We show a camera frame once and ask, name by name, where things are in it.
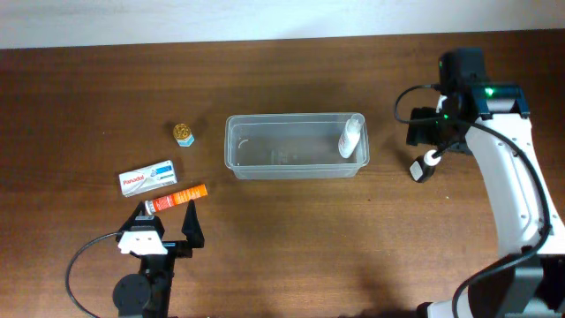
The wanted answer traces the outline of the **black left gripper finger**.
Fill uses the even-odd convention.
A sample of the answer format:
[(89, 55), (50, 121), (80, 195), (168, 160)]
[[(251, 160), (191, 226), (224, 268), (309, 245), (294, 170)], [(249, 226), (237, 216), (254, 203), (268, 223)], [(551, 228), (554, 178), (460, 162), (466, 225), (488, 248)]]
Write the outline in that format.
[(204, 234), (200, 227), (194, 200), (188, 201), (181, 232), (185, 235), (188, 242), (204, 241)]
[(119, 242), (126, 232), (155, 231), (159, 239), (164, 235), (164, 227), (158, 216), (146, 215), (141, 211), (134, 211), (132, 215), (119, 228), (116, 242)]

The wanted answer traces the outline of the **white Panadol box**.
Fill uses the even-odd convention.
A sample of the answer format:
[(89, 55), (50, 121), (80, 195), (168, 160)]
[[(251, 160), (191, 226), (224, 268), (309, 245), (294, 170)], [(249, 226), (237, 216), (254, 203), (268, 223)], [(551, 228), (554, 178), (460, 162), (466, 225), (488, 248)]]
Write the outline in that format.
[(177, 174), (171, 160), (155, 163), (137, 170), (121, 173), (119, 185), (124, 197), (132, 197), (177, 183)]

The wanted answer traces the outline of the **dark bottle white cap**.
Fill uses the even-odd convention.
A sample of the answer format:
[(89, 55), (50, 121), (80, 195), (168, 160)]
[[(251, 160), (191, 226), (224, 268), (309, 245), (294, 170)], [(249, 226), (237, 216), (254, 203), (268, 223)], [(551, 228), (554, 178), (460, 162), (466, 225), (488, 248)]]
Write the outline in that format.
[(436, 155), (436, 150), (429, 150), (424, 155), (415, 159), (409, 168), (412, 179), (417, 183), (426, 182), (436, 170), (441, 161), (441, 156)]

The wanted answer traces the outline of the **white squeeze bottle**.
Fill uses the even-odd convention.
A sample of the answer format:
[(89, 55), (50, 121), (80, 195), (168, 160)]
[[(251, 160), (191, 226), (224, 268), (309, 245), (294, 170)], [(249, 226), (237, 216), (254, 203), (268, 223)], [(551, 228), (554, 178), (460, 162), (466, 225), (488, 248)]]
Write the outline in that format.
[(360, 113), (353, 114), (345, 123), (338, 141), (338, 151), (342, 158), (348, 159), (355, 150), (361, 136), (365, 118)]

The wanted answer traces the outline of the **small jar gold lid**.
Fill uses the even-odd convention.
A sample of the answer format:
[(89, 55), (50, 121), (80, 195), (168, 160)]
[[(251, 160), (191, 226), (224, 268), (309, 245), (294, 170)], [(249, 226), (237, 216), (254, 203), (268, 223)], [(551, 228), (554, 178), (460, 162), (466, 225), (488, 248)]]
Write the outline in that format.
[(173, 136), (180, 147), (188, 148), (194, 142), (192, 130), (186, 124), (177, 124), (173, 127)]

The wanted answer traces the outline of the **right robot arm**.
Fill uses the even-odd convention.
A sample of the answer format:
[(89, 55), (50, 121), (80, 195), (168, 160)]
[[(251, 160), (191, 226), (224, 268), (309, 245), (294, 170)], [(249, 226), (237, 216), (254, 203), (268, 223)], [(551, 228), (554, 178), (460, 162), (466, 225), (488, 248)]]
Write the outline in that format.
[(478, 163), (494, 215), (500, 258), (464, 280), (451, 299), (426, 302), (419, 317), (562, 317), (564, 223), (535, 154), (531, 112), (516, 84), (486, 75), (481, 49), (454, 49), (438, 61), (434, 108), (415, 108), (406, 142), (432, 150), (409, 168), (426, 182), (447, 152)]

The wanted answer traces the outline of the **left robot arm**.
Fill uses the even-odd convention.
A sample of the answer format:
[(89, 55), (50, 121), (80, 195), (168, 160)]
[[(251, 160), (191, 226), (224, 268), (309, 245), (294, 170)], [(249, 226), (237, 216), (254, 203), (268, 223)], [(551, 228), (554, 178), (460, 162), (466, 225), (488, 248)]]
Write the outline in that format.
[(121, 254), (139, 259), (139, 271), (121, 278), (112, 299), (120, 317), (167, 317), (175, 262), (192, 257), (205, 245), (193, 200), (188, 201), (181, 232), (183, 240), (166, 241), (158, 216), (140, 203), (120, 227), (117, 246)]

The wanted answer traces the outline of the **clear plastic container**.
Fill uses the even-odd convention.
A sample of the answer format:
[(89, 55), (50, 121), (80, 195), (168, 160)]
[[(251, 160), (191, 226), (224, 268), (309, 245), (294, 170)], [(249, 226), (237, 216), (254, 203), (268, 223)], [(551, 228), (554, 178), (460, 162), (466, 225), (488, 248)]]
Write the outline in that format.
[(351, 112), (234, 115), (227, 119), (224, 162), (236, 178), (351, 178), (370, 162), (364, 126), (352, 155), (338, 141)]

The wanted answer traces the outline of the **orange tube white cap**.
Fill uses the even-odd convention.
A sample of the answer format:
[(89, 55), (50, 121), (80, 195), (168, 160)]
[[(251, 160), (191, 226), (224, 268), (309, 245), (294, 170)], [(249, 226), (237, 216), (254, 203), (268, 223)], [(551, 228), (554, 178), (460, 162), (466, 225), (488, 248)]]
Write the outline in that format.
[(202, 197), (208, 196), (207, 188), (204, 184), (196, 185), (194, 187), (162, 196), (160, 198), (145, 201), (146, 212), (153, 215), (167, 208), (172, 208), (177, 205), (186, 203), (190, 200), (197, 200)]

